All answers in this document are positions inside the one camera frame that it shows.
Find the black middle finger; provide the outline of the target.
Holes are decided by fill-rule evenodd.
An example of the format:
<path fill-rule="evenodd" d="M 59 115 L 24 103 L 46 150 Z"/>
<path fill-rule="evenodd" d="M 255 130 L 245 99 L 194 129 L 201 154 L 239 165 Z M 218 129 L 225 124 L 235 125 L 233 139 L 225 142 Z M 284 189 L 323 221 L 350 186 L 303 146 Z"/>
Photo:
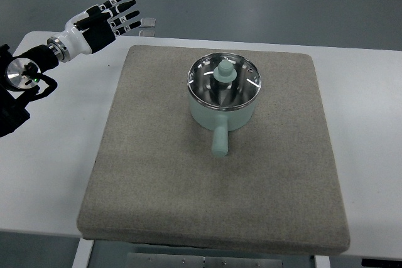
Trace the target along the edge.
<path fill-rule="evenodd" d="M 111 8 L 106 9 L 106 13 L 108 13 L 110 17 L 115 17 L 115 16 L 127 11 L 129 8 L 133 7 L 135 4 L 136 4 L 135 0 L 121 3 L 121 4 L 118 4 L 117 6 L 112 6 Z"/>

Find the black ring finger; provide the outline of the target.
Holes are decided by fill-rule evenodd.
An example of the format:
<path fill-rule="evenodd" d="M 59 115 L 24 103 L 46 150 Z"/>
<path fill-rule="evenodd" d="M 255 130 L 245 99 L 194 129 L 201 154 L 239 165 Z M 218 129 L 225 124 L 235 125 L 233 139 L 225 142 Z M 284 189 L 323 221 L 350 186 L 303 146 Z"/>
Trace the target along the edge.
<path fill-rule="evenodd" d="M 122 25 L 123 23 L 125 23 L 127 20 L 130 20 L 130 19 L 132 19 L 132 18 L 138 16 L 139 14 L 140 14 L 140 11 L 135 10 L 135 11 L 133 11 L 133 12 L 131 12 L 131 13 L 129 13 L 129 14 L 123 16 L 123 17 L 119 17 L 119 18 L 116 18 L 116 19 L 112 20 L 112 21 L 109 23 L 109 25 L 110 25 L 110 27 L 117 27 L 117 26 L 120 26 L 120 25 Z"/>

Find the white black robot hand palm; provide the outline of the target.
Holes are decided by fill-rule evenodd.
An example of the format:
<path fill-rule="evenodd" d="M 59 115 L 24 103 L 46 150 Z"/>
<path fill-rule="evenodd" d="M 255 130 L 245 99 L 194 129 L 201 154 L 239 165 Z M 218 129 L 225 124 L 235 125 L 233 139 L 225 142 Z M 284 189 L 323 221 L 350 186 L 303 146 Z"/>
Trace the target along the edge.
<path fill-rule="evenodd" d="M 67 21 L 64 31 L 54 34 L 47 40 L 47 47 L 56 55 L 60 62 L 69 62 L 78 55 L 96 53 L 116 40 L 114 32 L 107 21 L 91 26 L 89 29 L 77 29 L 77 21 L 94 14 L 106 13 L 98 5 L 79 13 Z"/>

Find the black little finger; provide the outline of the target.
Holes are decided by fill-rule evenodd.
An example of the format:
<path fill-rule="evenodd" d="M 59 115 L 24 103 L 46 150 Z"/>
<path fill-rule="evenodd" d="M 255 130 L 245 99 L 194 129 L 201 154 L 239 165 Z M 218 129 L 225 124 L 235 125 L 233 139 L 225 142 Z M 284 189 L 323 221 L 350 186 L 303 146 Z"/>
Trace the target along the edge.
<path fill-rule="evenodd" d="M 125 25 L 122 26 L 116 30 L 114 30 L 114 36 L 121 36 L 129 31 L 131 31 L 132 29 L 138 28 L 141 26 L 141 22 L 140 21 L 136 21 L 134 23 L 131 23 L 129 25 Z"/>

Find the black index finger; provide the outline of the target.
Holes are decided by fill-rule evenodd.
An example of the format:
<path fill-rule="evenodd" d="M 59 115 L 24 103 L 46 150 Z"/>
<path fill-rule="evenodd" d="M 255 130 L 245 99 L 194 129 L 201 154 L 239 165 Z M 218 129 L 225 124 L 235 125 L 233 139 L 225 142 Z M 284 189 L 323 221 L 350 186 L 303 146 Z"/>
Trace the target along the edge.
<path fill-rule="evenodd" d="M 116 6 L 122 0 L 107 0 L 106 2 L 99 5 L 101 11 L 106 9 L 110 9 L 111 7 Z"/>

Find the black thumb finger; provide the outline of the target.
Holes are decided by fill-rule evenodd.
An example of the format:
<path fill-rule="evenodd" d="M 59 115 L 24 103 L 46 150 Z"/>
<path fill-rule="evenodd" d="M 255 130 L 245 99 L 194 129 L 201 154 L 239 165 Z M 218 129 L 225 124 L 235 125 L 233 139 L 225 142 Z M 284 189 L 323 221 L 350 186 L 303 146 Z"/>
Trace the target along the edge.
<path fill-rule="evenodd" d="M 77 29 L 89 29 L 91 26 L 107 21 L 108 19 L 109 15 L 107 13 L 99 13 L 77 21 L 74 25 Z"/>

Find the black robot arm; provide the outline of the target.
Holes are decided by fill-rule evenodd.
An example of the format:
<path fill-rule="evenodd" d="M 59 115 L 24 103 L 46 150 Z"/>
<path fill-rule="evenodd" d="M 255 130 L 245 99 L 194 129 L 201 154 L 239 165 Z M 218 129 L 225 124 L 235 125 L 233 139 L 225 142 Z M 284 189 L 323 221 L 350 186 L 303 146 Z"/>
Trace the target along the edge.
<path fill-rule="evenodd" d="M 14 132 L 29 118 L 26 106 L 55 91 L 57 82 L 46 72 L 78 55 L 91 55 L 104 49 L 140 21 L 128 24 L 139 11 L 130 12 L 135 0 L 108 0 L 96 4 L 67 21 L 65 29 L 46 44 L 13 56 L 9 45 L 1 46 L 1 136 Z"/>

